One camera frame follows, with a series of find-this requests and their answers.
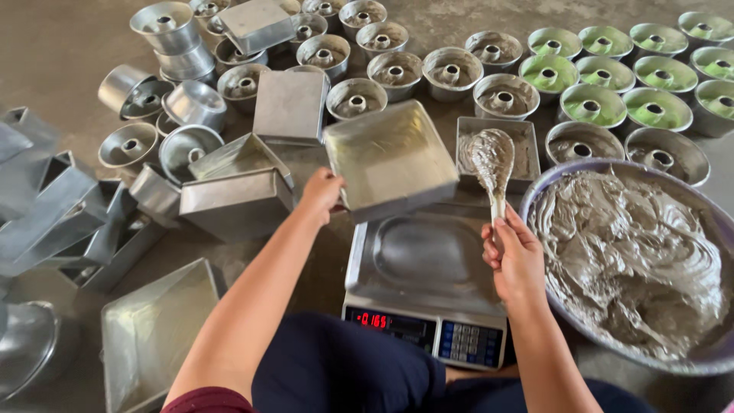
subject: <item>gray floor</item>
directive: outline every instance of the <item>gray floor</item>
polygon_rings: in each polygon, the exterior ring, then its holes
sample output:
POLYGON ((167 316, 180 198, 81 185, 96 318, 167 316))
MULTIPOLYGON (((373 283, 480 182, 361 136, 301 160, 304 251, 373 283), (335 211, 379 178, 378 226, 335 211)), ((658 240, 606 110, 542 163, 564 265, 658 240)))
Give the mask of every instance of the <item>gray floor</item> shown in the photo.
MULTIPOLYGON (((97 150, 110 132, 123 125, 96 98, 97 87, 116 65, 128 63, 151 73, 158 65, 150 46, 128 27, 129 18, 153 0, 40 1, 11 4, 4 0, 0 25, 0 101, 9 106, 26 105, 63 131, 60 149, 93 166, 99 177, 116 177, 97 160, 97 150)), ((679 14, 689 10, 723 13, 734 18, 730 0, 535 0, 430 1, 384 0, 389 18, 406 26, 411 35, 408 51, 425 56, 441 46, 462 46, 465 39, 482 30, 507 32, 521 40, 534 29, 557 26, 578 32, 585 26, 612 25, 627 31, 637 23, 674 25, 679 14)), ((294 65, 292 58, 278 63, 294 65)), ((364 76, 359 53, 350 57, 350 76, 364 76)), ((448 105, 425 103, 450 152, 454 150, 456 118, 471 115, 471 103, 448 105)), ((550 127, 553 110, 542 109, 531 121, 538 137, 550 127)), ((250 130, 251 118, 230 111, 224 138, 235 139, 250 130)), ((732 145, 706 143, 712 164, 727 162, 732 145)), ((321 148, 279 150, 301 185, 316 165, 326 165, 321 148)), ((728 176, 713 174, 707 194, 727 211, 734 212, 734 198, 714 190, 731 188, 728 176)), ((344 293, 344 271, 353 226, 337 215, 322 230, 297 285, 290 310, 311 309, 337 314, 344 293)), ((232 282, 254 257, 264 240, 222 245, 191 227, 169 232, 126 276, 109 296, 73 289, 58 273, 32 271, 12 286, 10 299, 46 299, 83 326, 81 354, 71 369, 52 386, 19 396, 3 412, 100 412, 104 406, 100 308, 112 299, 135 290, 200 256, 208 258, 232 282)), ((646 397, 662 412, 720 412, 734 398, 734 375, 714 378, 677 378, 653 372, 589 344, 566 328, 582 373, 618 384, 646 397)))

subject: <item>gray batter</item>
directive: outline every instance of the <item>gray batter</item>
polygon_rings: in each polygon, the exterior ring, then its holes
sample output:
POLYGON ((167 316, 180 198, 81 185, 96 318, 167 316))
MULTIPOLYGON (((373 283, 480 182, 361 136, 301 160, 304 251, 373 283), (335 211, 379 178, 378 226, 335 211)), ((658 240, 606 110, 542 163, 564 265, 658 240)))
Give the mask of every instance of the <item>gray batter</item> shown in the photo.
POLYGON ((548 289, 568 311, 603 340, 662 361, 686 357, 729 312, 702 222, 658 182, 612 170, 562 177, 528 217, 548 289))
POLYGON ((492 197, 504 198, 515 163, 512 138, 499 129, 485 129, 474 136, 470 152, 479 182, 492 197))
POLYGON ((524 136, 514 133, 515 131, 501 131, 499 129, 485 129, 477 134, 460 134, 457 145, 459 145, 459 156, 457 159, 459 173, 462 175, 476 176, 476 168, 471 160, 471 145, 475 139, 481 137, 485 131, 499 131, 507 133, 512 138, 515 147, 515 162, 512 167, 512 179, 533 179, 533 171, 530 167, 530 143, 524 136))

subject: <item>square baking pan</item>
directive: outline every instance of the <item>square baking pan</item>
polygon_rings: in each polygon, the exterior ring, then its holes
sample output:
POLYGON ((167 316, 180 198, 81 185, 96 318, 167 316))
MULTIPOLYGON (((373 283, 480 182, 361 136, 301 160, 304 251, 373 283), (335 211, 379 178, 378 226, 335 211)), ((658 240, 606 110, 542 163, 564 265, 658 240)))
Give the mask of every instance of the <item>square baking pan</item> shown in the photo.
POLYGON ((456 169, 461 179, 459 188, 471 192, 486 190, 479 184, 479 179, 467 165, 470 156, 464 156, 471 144, 472 136, 485 129, 500 129, 507 133, 515 144, 515 166, 507 183, 507 193, 524 194, 530 184, 540 176, 538 145, 535 139, 535 127, 527 121, 503 121, 499 119, 469 118, 460 116, 457 121, 456 169))
POLYGON ((348 186, 355 223, 407 212, 456 192, 459 176, 428 113, 416 100, 324 130, 332 170, 348 186))

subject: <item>batter-covered spoon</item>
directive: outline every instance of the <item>batter-covered spoon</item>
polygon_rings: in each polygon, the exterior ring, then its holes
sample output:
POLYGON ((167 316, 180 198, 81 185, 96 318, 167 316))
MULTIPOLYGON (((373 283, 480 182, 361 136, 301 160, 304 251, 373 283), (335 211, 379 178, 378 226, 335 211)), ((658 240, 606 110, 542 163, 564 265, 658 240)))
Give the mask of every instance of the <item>batter-covered spoon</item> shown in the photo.
MULTIPOLYGON (((515 166, 515 144, 507 133, 499 129, 485 129, 475 135, 470 150, 476 177, 492 201, 494 225, 495 218, 505 219, 505 191, 515 166)), ((501 259, 504 255, 504 245, 497 231, 493 231, 492 234, 499 252, 497 259, 501 259)))

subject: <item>person's left hand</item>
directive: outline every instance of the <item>person's left hand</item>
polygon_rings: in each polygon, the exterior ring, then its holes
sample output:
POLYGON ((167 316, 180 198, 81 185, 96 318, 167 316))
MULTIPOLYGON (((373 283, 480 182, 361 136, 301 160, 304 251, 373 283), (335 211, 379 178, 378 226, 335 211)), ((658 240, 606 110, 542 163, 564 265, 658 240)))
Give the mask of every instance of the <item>person's left hand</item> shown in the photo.
POLYGON ((344 178, 334 175, 329 168, 320 167, 306 182, 298 208, 318 220, 319 225, 327 225, 331 210, 339 200, 339 190, 345 186, 344 178))

